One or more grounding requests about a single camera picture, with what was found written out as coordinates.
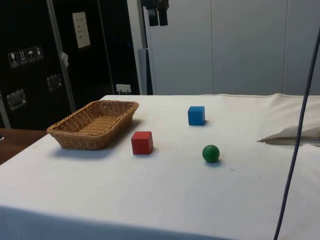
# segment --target white cloth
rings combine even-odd
[[[262,120],[259,132],[260,141],[294,145],[302,100],[302,96],[273,96]],[[320,98],[317,96],[311,97],[307,102],[301,137],[302,144],[309,142],[312,145],[320,146]]]
[[[110,148],[61,149],[47,135],[0,166],[0,239],[272,239],[293,154],[257,142],[276,98],[301,104],[279,95],[106,96],[140,104]],[[189,106],[205,107],[204,126],[188,125]],[[151,155],[132,154],[134,131],[152,131]],[[221,164],[203,160],[210,144]],[[318,239],[319,158],[318,147],[299,150],[280,240]]]

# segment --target metal handle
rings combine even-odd
[[[27,104],[25,91],[20,89],[6,96],[11,111],[15,111]]]

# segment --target black cabinet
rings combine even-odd
[[[63,51],[68,55],[67,67],[77,109],[105,95],[113,94],[102,23],[97,0],[53,0]],[[83,13],[75,25],[74,14]],[[76,31],[85,24],[89,44],[78,45]]]
[[[0,90],[11,127],[45,130],[71,113],[47,3],[1,1],[0,20]],[[50,90],[51,76],[61,83]],[[7,96],[21,90],[24,101],[10,105]]]

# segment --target metal frame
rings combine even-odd
[[[143,20],[143,12],[141,6],[141,0],[127,0],[127,7],[129,13],[130,20],[130,28],[131,28],[131,37],[133,43],[134,50],[134,58],[135,58],[135,67],[136,74],[138,77],[139,91],[141,95],[147,94],[144,93],[143,88],[143,76],[140,71],[140,65],[144,65],[145,62],[140,62],[139,60],[139,51],[140,49],[145,49],[147,47],[145,30],[144,30],[144,20]]]
[[[66,93],[68,96],[69,106],[70,106],[71,112],[75,112],[76,104],[74,100],[74,95],[72,93],[70,78],[69,78],[68,70],[62,59],[63,47],[62,47],[61,38],[59,34],[59,28],[58,28],[53,0],[46,0],[46,4],[47,4],[49,15],[50,15],[50,22],[52,26],[53,35],[54,35],[56,50],[59,56],[59,62],[60,62],[60,67],[61,67],[61,71],[64,79]]]
[[[8,118],[8,115],[7,115],[7,111],[6,111],[6,108],[5,108],[5,104],[4,104],[4,100],[2,98],[1,91],[0,91],[0,114],[1,114],[1,117],[2,117],[2,120],[3,120],[5,128],[6,129],[10,129],[11,125],[10,125],[10,121],[9,121],[9,118]]]
[[[111,87],[112,87],[112,94],[114,95],[114,94],[115,94],[115,86],[114,86],[114,82],[112,81],[110,60],[109,60],[109,55],[108,55],[108,46],[107,46],[106,34],[105,34],[105,25],[104,25],[104,20],[103,20],[103,17],[102,17],[100,0],[97,0],[97,5],[98,5],[98,11],[99,11],[99,18],[100,18],[101,30],[102,30],[102,35],[103,35],[104,51],[105,51],[105,56],[106,56],[107,65],[108,65],[110,83],[111,83]]]

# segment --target white paper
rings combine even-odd
[[[80,49],[86,46],[90,46],[91,43],[88,32],[86,13],[84,11],[72,13],[72,18],[78,48]]]

